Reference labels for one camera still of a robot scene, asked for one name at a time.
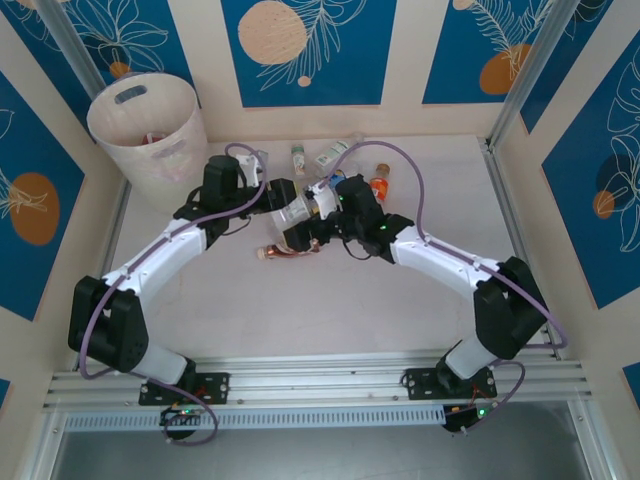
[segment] beige wall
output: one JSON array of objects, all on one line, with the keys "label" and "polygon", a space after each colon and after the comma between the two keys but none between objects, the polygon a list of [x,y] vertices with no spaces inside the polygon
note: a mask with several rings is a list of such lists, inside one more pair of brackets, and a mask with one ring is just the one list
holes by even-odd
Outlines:
[{"label": "beige wall", "polygon": [[615,0],[531,136],[518,121],[499,149],[536,276],[568,329],[570,354],[583,361],[631,478],[640,472],[640,411],[622,367],[640,361],[640,290],[596,309],[541,164],[639,29],[640,3]]},{"label": "beige wall", "polygon": [[398,0],[379,107],[244,109],[220,0],[169,0],[210,141],[471,133],[485,136],[501,103],[423,106],[450,0]]},{"label": "beige wall", "polygon": [[122,181],[2,15],[0,70],[85,173],[36,321],[0,308],[0,378],[13,385],[0,420],[0,478],[10,479],[28,454],[52,372],[73,358],[66,341],[73,288],[100,267]]}]

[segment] white table surface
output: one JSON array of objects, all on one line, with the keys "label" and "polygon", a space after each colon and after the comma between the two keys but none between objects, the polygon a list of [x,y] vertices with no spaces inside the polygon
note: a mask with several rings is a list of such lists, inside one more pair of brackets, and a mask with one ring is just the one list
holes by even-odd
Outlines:
[{"label": "white table surface", "polygon": [[[478,141],[474,136],[397,137],[426,183],[424,226],[433,235],[481,256],[513,254]],[[327,140],[303,142],[308,157]],[[290,141],[252,142],[269,152],[271,178],[293,175]],[[213,144],[222,153],[224,144]],[[357,160],[365,176],[379,162],[391,166],[385,210],[415,218],[418,188],[404,160],[366,147]],[[132,191],[114,267],[129,260],[167,225]],[[221,238],[171,279],[145,312],[150,336],[192,358],[329,353],[377,353],[448,348],[472,331],[471,297],[416,271],[380,259],[350,258],[340,241],[316,255],[260,261],[272,243],[268,215]],[[232,221],[232,227],[241,225]],[[354,253],[361,253],[352,242]]]}]

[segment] white platform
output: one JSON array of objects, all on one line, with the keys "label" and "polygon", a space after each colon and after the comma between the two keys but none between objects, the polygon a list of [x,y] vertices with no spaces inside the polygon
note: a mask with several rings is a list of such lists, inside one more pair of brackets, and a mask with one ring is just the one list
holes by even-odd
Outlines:
[{"label": "white platform", "polygon": [[[386,138],[420,165],[427,188],[424,225],[432,234],[482,256],[513,254],[478,141],[474,136]],[[310,140],[308,156],[330,141]],[[291,142],[253,142],[270,154],[270,178],[292,176]],[[212,145],[222,153],[224,144]],[[382,147],[360,150],[367,171],[391,166],[385,210],[415,218],[418,189],[404,160]],[[260,261],[272,243],[267,216],[222,238],[169,281],[146,314],[150,335],[190,357],[376,353],[448,348],[473,328],[470,298],[383,260],[359,262],[341,242],[317,255]],[[168,223],[132,192],[114,267]],[[241,225],[240,220],[232,222]],[[353,244],[354,253],[360,247]]]}]

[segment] wastebasket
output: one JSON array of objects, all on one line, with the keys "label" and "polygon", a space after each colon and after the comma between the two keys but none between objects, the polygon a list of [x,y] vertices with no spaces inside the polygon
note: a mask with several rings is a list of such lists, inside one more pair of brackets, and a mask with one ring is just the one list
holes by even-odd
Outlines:
[{"label": "wastebasket", "polygon": [[207,137],[196,93],[181,78],[165,73],[124,78],[96,97],[87,124],[158,211],[173,213],[202,182]]}]

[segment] white trash can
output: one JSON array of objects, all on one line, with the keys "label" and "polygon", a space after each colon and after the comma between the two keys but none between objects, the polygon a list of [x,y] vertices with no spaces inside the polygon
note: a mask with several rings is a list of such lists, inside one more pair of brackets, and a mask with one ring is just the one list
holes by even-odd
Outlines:
[{"label": "white trash can", "polygon": [[[202,183],[207,136],[193,87],[165,73],[124,78],[87,114],[91,135],[149,203],[174,213]],[[144,144],[148,135],[166,136]]]}]

